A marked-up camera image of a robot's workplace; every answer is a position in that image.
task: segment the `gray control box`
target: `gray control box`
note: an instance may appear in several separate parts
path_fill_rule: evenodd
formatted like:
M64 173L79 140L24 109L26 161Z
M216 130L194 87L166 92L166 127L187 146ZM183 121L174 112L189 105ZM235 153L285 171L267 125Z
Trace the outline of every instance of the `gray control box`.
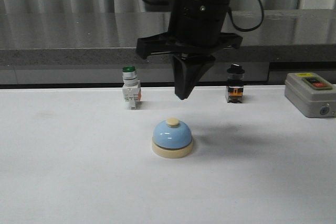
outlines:
M285 96L308 118L336 116L336 88L316 73L289 73Z

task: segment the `granite countertop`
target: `granite countertop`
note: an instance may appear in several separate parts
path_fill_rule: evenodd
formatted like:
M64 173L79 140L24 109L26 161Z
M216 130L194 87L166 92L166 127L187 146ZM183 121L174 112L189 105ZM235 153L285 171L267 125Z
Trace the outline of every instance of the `granite countertop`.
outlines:
M219 62L336 61L336 10L269 10L256 31L223 31L243 36L239 50L222 50ZM82 13L0 15L0 66L168 63L168 56L143 60L137 39L165 32L169 13ZM234 12L251 27L260 14Z

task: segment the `beige bell base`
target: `beige bell base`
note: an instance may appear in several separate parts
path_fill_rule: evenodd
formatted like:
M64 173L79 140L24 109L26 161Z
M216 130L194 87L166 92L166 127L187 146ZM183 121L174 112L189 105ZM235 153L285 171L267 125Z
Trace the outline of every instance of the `beige bell base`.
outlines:
M192 139L190 144L186 147L180 148L180 149L167 149L158 146L155 144L154 141L152 141L152 149L153 152L158 154L158 156L165 157L165 158L181 158L188 155L192 150L194 146L194 140Z

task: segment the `red button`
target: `red button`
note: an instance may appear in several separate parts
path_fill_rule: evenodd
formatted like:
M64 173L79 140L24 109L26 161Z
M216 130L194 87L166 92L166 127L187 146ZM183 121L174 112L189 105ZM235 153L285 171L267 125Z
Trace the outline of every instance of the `red button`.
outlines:
M325 85L324 83L322 82L316 82L316 83L312 83L315 87L317 88L325 88L327 87L327 85Z

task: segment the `white tabletop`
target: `white tabletop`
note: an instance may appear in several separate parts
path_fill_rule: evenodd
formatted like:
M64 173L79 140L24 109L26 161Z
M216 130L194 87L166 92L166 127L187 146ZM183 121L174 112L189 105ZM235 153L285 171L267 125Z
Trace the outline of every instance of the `white tabletop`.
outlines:
M0 223L336 223L336 120L308 119L284 86L0 90ZM176 117L191 155L151 150Z

